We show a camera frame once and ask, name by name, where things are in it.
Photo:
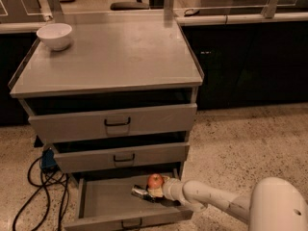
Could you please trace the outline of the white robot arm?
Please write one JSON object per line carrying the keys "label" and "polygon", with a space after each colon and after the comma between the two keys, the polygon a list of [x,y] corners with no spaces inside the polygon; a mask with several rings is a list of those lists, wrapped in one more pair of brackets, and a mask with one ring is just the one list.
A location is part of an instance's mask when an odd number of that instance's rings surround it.
{"label": "white robot arm", "polygon": [[308,231],[307,202],[291,183],[281,178],[262,179],[251,196],[160,174],[148,178],[147,188],[152,195],[179,201],[194,212],[202,212],[212,205],[245,222],[248,231]]}

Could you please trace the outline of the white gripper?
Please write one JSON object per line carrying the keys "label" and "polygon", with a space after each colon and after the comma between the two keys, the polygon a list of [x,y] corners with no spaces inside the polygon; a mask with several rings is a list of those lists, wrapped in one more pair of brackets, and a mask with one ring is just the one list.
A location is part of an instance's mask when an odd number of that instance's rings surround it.
{"label": "white gripper", "polygon": [[179,179],[176,178],[170,178],[169,176],[163,176],[164,184],[163,189],[157,188],[152,189],[148,188],[148,192],[153,197],[162,198],[163,196],[166,199],[172,200],[172,201],[178,201],[181,204],[185,202],[185,197],[183,195],[183,185],[184,183],[181,182]]}

